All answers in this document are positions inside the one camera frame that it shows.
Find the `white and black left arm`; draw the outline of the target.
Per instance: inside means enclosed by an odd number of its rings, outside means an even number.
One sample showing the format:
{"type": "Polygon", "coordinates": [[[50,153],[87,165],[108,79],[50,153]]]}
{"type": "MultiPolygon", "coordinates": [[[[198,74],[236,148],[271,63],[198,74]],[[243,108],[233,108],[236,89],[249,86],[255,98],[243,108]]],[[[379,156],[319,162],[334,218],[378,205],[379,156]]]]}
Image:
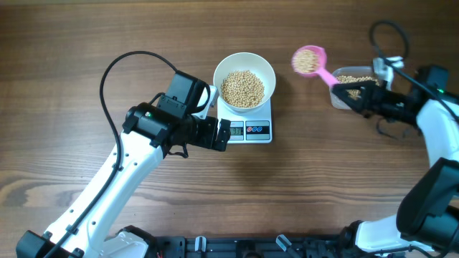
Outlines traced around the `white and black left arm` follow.
{"type": "Polygon", "coordinates": [[[175,73],[167,92],[132,107],[116,135],[110,156],[80,196],[43,235],[26,231],[18,257],[156,257],[154,236],[128,226],[112,239],[108,232],[147,175],[175,145],[224,151],[228,120],[209,117],[218,90],[184,72],[175,73]]]}

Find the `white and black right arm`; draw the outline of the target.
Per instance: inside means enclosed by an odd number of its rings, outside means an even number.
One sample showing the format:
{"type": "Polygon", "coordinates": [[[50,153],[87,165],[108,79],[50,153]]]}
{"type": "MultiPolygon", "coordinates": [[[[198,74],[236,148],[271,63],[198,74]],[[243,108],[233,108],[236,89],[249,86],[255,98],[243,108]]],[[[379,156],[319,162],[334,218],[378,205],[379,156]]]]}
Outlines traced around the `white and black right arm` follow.
{"type": "Polygon", "coordinates": [[[425,139],[430,168],[404,197],[395,215],[356,222],[341,233],[344,251],[357,257],[390,257],[417,250],[439,257],[458,251],[458,96],[446,90],[448,71],[417,70],[403,95],[372,81],[338,84],[332,93],[354,112],[380,115],[416,127],[425,139]]]}

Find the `pink plastic measuring scoop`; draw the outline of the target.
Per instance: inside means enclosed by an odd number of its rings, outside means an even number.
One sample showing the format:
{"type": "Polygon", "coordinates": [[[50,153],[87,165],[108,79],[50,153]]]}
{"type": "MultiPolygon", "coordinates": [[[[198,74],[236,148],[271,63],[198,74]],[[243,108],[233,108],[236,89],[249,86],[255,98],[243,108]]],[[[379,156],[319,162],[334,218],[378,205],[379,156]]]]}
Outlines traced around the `pink plastic measuring scoop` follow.
{"type": "Polygon", "coordinates": [[[306,45],[295,51],[291,59],[293,70],[303,77],[319,76],[332,88],[339,81],[326,70],[327,56],[323,47],[306,45]]]}

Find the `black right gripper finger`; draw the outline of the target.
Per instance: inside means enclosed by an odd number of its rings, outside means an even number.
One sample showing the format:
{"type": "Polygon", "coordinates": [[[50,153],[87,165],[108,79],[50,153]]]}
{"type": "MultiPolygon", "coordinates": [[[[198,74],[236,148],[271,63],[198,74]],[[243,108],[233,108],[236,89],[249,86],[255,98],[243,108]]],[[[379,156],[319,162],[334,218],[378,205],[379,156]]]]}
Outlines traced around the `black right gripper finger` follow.
{"type": "Polygon", "coordinates": [[[362,87],[334,87],[332,93],[354,112],[362,113],[365,108],[365,89],[362,87]]]}
{"type": "Polygon", "coordinates": [[[378,86],[378,84],[373,80],[365,80],[361,82],[352,82],[352,83],[341,83],[336,84],[332,87],[331,91],[333,94],[338,94],[344,92],[345,90],[360,90],[362,87],[369,86],[378,86]]]}

